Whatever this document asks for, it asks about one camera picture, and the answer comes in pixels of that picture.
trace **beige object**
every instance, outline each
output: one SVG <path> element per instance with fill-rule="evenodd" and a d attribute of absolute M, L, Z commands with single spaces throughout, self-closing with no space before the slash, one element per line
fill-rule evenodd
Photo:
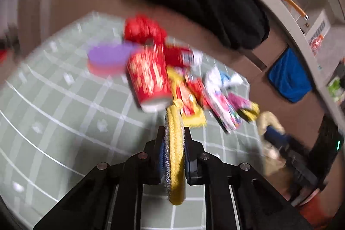
<path fill-rule="evenodd" d="M 265 156 L 264 175 L 268 177 L 272 173 L 283 168 L 286 160 L 280 156 L 278 149 L 264 139 L 263 135 L 266 132 L 267 126 L 270 125 L 281 134 L 285 134 L 285 130 L 279 123 L 277 117 L 270 111 L 261 113 L 256 121 L 256 125 L 258 127 L 258 133 L 263 145 L 263 154 Z"/>

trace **metal bolt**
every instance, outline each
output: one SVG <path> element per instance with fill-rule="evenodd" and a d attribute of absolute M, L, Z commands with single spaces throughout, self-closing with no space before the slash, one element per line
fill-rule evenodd
<path fill-rule="evenodd" d="M 146 152 L 140 152 L 140 153 L 138 154 L 138 158 L 139 158 L 140 160 L 144 160 L 144 159 L 146 159 L 147 157 L 149 157 L 149 155 L 148 155 Z"/>
<path fill-rule="evenodd" d="M 248 163 L 242 163 L 239 165 L 239 167 L 244 171 L 249 171 L 251 169 L 251 165 L 249 165 Z"/>
<path fill-rule="evenodd" d="M 97 169 L 103 171 L 108 167 L 108 164 L 106 162 L 101 162 L 99 164 L 97 164 Z"/>
<path fill-rule="evenodd" d="M 207 152 L 203 152 L 200 154 L 200 158 L 203 160 L 208 160 L 208 159 L 210 159 L 210 156 L 208 155 Z"/>

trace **purple lid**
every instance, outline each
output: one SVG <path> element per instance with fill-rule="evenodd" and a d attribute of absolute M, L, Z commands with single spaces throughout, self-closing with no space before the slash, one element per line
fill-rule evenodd
<path fill-rule="evenodd" d="M 136 50 L 141 45 L 124 41 L 122 44 L 101 43 L 89 51 L 90 63 L 94 65 L 125 65 Z"/>

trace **blue cloth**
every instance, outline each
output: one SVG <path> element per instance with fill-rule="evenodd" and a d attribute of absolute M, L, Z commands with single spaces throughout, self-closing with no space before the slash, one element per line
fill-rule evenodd
<path fill-rule="evenodd" d="M 274 64 L 268 80 L 292 103 L 300 101 L 312 89 L 307 74 L 291 48 Z"/>

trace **red can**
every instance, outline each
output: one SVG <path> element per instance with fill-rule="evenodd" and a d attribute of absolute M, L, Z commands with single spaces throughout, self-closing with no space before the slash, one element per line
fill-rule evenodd
<path fill-rule="evenodd" d="M 127 68 L 143 111 L 156 112 L 172 104 L 165 58 L 159 48 L 147 46 L 132 55 Z"/>

